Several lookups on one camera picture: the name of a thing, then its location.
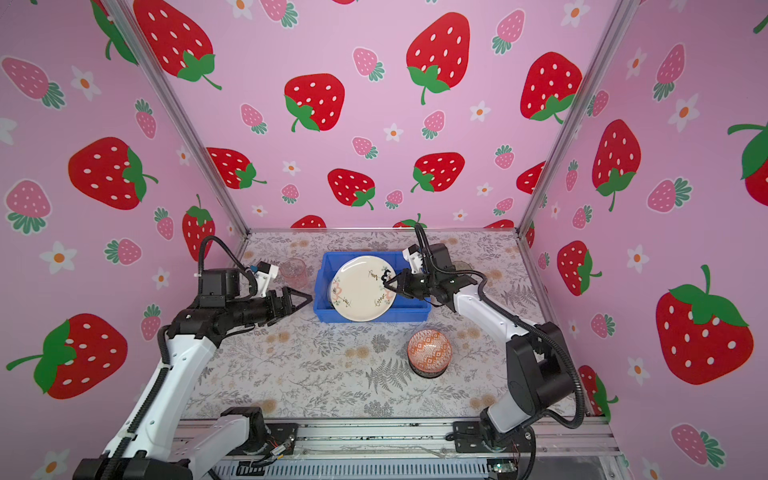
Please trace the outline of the cream floral plate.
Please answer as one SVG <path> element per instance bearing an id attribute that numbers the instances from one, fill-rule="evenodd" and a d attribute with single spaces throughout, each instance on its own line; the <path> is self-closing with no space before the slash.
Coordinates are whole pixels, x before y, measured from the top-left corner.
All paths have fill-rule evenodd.
<path id="1" fill-rule="evenodd" d="M 352 322 L 370 322 L 383 316 L 396 296 L 384 288 L 382 274 L 387 270 L 394 271 L 377 256 L 363 255 L 346 262 L 328 288 L 331 306 Z"/>

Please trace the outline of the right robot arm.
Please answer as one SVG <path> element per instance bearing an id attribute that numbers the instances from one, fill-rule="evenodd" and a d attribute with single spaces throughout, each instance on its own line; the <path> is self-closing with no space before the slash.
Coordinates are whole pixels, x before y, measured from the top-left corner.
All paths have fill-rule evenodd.
<path id="1" fill-rule="evenodd" d="M 487 277 L 475 270 L 386 274 L 383 286 L 399 296 L 442 306 L 466 317 L 505 347 L 507 392 L 479 416 L 481 435 L 492 450 L 543 417 L 575 430 L 586 416 L 577 369 L 559 327 L 535 324 L 511 313 L 484 291 Z"/>

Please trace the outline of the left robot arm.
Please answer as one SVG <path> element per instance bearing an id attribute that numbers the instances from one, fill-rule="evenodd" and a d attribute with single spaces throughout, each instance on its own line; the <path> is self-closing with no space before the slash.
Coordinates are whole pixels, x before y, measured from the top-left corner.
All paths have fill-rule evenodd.
<path id="1" fill-rule="evenodd" d="M 208 269 L 197 260 L 197 293 L 156 339 L 160 361 L 121 430 L 97 458 L 80 461 L 76 479 L 202 479 L 233 451 L 269 465 L 289 447 L 277 442 L 258 407 L 230 407 L 185 447 L 173 440 L 194 385 L 224 340 L 271 326 L 312 303 L 311 295 L 270 284 L 278 266 Z"/>

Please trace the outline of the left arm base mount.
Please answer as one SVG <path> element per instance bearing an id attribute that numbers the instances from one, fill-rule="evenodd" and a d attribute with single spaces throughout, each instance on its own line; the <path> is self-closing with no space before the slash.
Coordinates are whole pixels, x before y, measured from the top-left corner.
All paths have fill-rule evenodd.
<path id="1" fill-rule="evenodd" d="M 290 456 L 295 449 L 298 428 L 297 423 L 267 423 L 263 432 L 253 433 L 238 450 L 257 458 Z"/>

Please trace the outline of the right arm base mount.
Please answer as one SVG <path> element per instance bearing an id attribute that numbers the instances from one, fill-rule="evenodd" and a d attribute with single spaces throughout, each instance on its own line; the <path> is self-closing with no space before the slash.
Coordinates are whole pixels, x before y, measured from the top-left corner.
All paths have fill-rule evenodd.
<path id="1" fill-rule="evenodd" d="M 466 420 L 455 421 L 445 440 L 453 443 L 458 453 L 530 453 L 535 434 L 521 429 L 498 433 L 488 422 Z"/>

